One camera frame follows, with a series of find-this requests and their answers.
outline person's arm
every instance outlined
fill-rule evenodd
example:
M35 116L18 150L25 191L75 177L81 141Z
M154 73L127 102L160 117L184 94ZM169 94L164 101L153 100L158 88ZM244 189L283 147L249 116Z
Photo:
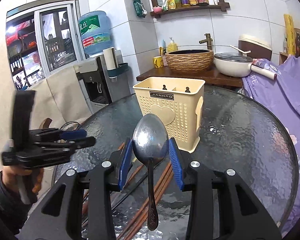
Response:
M27 220L31 205L23 204L18 193L17 175L29 175L32 171L23 170L16 166L5 166L0 172L0 218L14 234ZM43 169L38 175L38 182L33 188L37 193L41 189Z

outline bronze faucet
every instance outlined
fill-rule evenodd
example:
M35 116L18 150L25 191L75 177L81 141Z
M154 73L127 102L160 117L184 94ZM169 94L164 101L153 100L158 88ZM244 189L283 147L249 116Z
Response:
M206 39L202 40L202 41L199 41L199 43L200 44L207 43L207 48L212 50L212 41L213 41L213 39L211 39L211 34L206 33L205 36L206 36Z

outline metal screw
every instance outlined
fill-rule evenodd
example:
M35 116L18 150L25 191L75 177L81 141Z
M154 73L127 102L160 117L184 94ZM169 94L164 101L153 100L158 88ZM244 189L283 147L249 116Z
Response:
M68 176L72 176L72 175L75 174L75 170L74 170L74 169L69 169L69 170L67 170L66 174L67 174Z
M197 162L197 161L193 161L193 162L190 163L190 165L191 165L192 167L194 167L194 168L198 168L198 167L200 166L200 163Z
M227 170L227 174L228 174L229 176L234 176L234 175L235 175L235 171L234 171L233 169L228 169L228 170Z
M102 165L102 167L107 168L107 167L111 166L111 162L110 161L105 161L101 165Z

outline green label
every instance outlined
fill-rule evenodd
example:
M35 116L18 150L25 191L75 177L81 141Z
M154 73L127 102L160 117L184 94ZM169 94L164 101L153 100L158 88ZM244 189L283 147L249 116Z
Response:
M100 22L98 15L88 17L79 22L80 34L91 32L97 28L100 28Z
M110 33L100 33L91 37L88 37L82 41L83 47L86 48L92 44L100 43L103 41L110 41Z

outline white cooking pot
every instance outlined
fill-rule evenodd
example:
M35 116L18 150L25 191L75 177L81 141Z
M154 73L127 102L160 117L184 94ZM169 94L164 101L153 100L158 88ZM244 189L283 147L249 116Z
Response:
M246 55L239 55L236 53L219 53L214 55L214 63L216 68L224 75L233 76L233 77L246 77L251 71L259 73L263 76L275 80L277 74L260 68L257 65L254 65L253 59Z

